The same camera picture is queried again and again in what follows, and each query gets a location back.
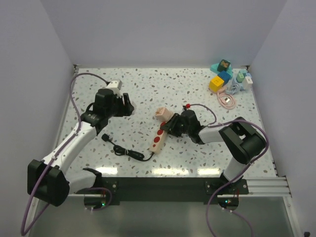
gray wall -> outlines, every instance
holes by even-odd
[[[251,64],[254,89],[280,175],[301,226],[315,226],[316,1],[288,0]]]
[[[286,0],[41,0],[75,64],[249,65]]]
[[[16,237],[27,165],[52,148],[72,64],[39,0],[0,1],[0,236]]]

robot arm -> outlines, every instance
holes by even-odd
[[[233,155],[228,167],[221,174],[224,183],[233,180],[266,146],[266,140],[247,123],[234,122],[225,127],[202,126],[192,110],[185,110],[181,115],[174,114],[161,129],[176,137],[188,134],[197,144],[224,141]]]
[[[41,161],[33,160],[28,165],[28,194],[31,194],[44,169],[49,165],[40,182],[35,197],[54,206],[61,205],[69,192],[90,188],[96,182],[98,173],[84,169],[76,175],[65,177],[67,170],[80,151],[93,140],[108,124],[111,117],[130,116],[134,112],[128,94],[120,92],[120,80],[112,81],[104,89],[99,89],[95,101],[81,115],[80,121],[68,137]]]

red button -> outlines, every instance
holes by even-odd
[[[163,130],[159,129],[158,132],[157,132],[157,135],[162,135],[162,133],[163,133]]]
[[[154,142],[157,143],[158,141],[160,141],[160,137],[155,137]]]

gray floor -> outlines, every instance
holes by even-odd
[[[48,208],[31,237],[209,237],[205,208],[202,203],[122,202],[91,213],[82,197],[70,197]],[[256,237],[293,236],[282,198],[243,198],[237,210]],[[209,219],[219,237],[251,236],[244,221],[219,206],[211,206]]]

speckled tabletop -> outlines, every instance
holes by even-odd
[[[234,77],[239,69],[234,69]],[[189,137],[168,136],[159,155],[149,162],[139,162],[127,156],[114,155],[113,146],[105,143],[101,135],[106,132],[113,141],[127,149],[150,155],[148,147],[159,128],[154,117],[158,107],[167,107],[181,113],[182,105],[202,103],[217,115],[218,122],[242,116],[262,126],[252,90],[235,95],[237,107],[226,110],[221,107],[216,95],[208,90],[211,78],[216,76],[209,69],[140,69],[107,68],[79,69],[79,73],[91,72],[106,80],[120,79],[122,92],[127,92],[137,105],[136,114],[127,118],[111,118],[108,126],[92,140],[71,164],[68,173],[78,172],[85,167],[95,168],[104,176],[118,177],[218,177],[227,167],[231,154],[225,143],[194,144]],[[95,93],[104,83],[94,77],[77,79],[73,97],[83,112],[94,101]],[[212,114],[202,107],[192,107],[201,124],[214,120]],[[66,112],[60,141],[65,139],[77,122],[75,110],[70,104]],[[275,177],[271,152],[267,152],[245,173],[245,177]]]

